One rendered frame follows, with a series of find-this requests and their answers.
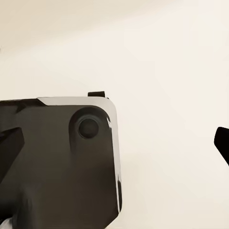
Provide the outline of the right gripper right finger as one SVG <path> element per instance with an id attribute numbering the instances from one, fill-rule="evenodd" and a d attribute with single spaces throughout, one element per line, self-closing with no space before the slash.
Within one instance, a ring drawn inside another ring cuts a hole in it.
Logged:
<path id="1" fill-rule="evenodd" d="M 224 127 L 218 127 L 215 138 L 214 145 L 218 151 L 222 154 L 224 159 L 229 165 L 229 129 Z"/>

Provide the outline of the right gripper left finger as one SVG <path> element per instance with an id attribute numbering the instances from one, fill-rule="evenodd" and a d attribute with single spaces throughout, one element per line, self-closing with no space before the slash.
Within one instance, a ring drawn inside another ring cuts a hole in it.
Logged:
<path id="1" fill-rule="evenodd" d="M 0 132 L 0 184 L 24 145 L 21 127 Z"/>

